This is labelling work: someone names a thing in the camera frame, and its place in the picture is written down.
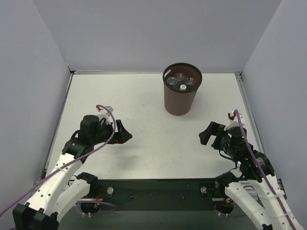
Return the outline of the clear bottle orange blue label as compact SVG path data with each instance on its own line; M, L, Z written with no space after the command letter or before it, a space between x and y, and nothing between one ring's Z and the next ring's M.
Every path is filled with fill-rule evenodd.
M178 84L178 79L175 78L175 77L169 77L169 78L166 79L166 82L170 86L175 86L175 85Z

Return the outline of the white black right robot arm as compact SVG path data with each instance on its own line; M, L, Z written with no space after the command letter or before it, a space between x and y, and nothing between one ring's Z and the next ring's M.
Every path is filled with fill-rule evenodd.
M269 159L253 148L245 139L246 135L245 128L238 125L227 128L216 122L211 122L199 133L202 145L207 145L210 137L215 137L211 147L224 152L236 164L258 199L255 200L230 171L215 178L216 189L232 199L259 230L302 230L303 226L295 218L284 191L279 187Z

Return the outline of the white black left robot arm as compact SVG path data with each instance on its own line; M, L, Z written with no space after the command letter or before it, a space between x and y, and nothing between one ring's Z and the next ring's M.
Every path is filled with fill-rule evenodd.
M17 230L56 230L63 216L84 196L98 193L98 178L83 172L70 188L67 182L84 164L97 144L124 144L132 138L121 120L107 115L86 115L79 130L64 145L51 173L25 204L12 211Z

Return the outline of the orange tea bottle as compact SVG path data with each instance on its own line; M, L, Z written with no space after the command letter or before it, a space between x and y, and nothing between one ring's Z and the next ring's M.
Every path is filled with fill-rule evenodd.
M181 84L179 89L181 91L186 91L187 90L187 86L185 84Z

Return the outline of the clear unlabelled plastic bottle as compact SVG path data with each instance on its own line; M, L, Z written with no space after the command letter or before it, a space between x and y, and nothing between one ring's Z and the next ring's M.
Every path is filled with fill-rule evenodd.
M189 85L189 86L193 86L195 85L196 81L194 78L192 77L188 77L188 78L185 78L185 84L186 85Z

